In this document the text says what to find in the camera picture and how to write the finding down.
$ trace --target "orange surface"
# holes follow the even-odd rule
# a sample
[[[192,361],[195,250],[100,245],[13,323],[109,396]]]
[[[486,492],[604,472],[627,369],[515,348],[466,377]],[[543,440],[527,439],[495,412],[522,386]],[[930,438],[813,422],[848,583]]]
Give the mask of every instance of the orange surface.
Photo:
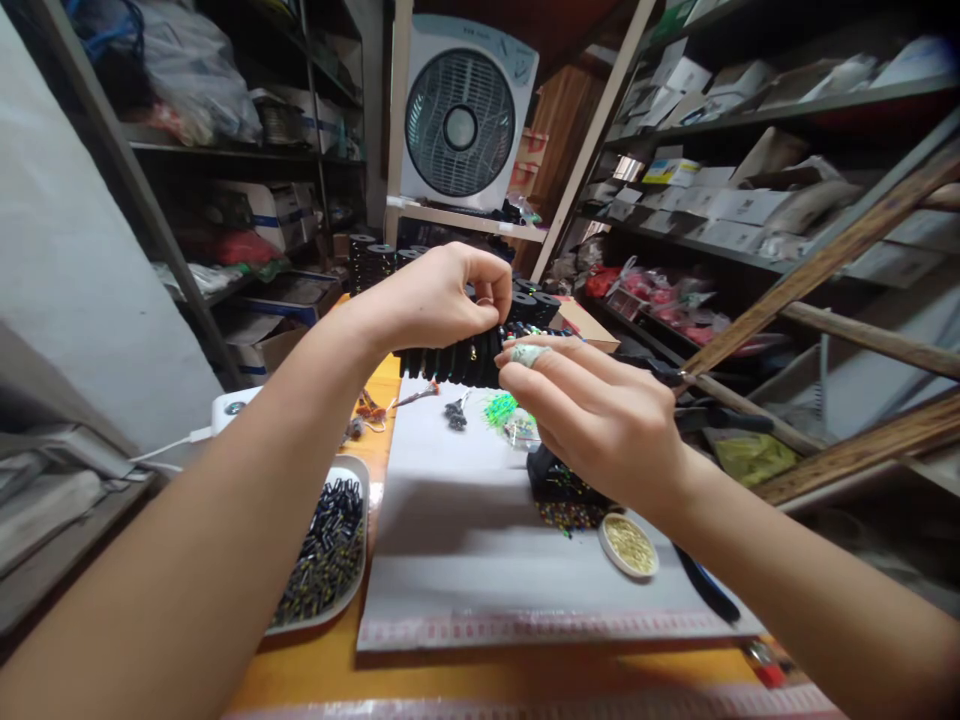
[[[399,361],[388,357],[367,390],[386,407],[400,389]],[[367,432],[342,452],[370,468],[370,543],[383,497],[390,441]],[[651,685],[758,682],[729,641],[596,643],[468,648],[357,655],[366,581],[339,618],[311,630],[263,641],[233,698],[231,711],[386,698],[524,702],[613,694]]]

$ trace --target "bowl of capacitors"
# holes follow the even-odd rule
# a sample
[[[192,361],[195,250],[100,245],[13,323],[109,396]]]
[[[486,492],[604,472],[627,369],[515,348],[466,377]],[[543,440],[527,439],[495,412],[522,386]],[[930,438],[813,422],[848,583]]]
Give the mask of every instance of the bowl of capacitors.
[[[369,499],[366,464],[337,455],[267,635],[322,625],[353,600],[367,563]]]

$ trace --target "box fan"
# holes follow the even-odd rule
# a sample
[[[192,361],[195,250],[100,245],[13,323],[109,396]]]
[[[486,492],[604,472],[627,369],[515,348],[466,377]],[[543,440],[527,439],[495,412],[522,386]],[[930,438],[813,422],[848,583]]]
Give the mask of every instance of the box fan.
[[[486,25],[414,15],[401,194],[491,212],[503,205],[539,56]]]

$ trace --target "concrete wall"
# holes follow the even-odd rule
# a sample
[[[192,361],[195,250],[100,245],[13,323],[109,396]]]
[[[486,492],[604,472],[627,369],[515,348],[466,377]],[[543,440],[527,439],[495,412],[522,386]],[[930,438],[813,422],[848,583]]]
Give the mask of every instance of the concrete wall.
[[[131,453],[209,425],[220,384],[2,10],[0,54],[0,397]]]
[[[383,227],[387,182],[380,177],[383,135],[383,0],[346,0],[363,37],[363,137],[367,145],[367,224]]]

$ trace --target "left hand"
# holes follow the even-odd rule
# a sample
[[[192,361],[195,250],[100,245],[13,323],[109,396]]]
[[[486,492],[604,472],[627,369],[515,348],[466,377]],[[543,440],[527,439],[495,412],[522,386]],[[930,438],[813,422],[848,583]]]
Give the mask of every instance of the left hand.
[[[467,297],[467,283],[477,291],[476,303]],[[512,290],[506,262],[455,242],[431,249],[346,307],[386,333],[390,351],[442,348],[506,322]]]

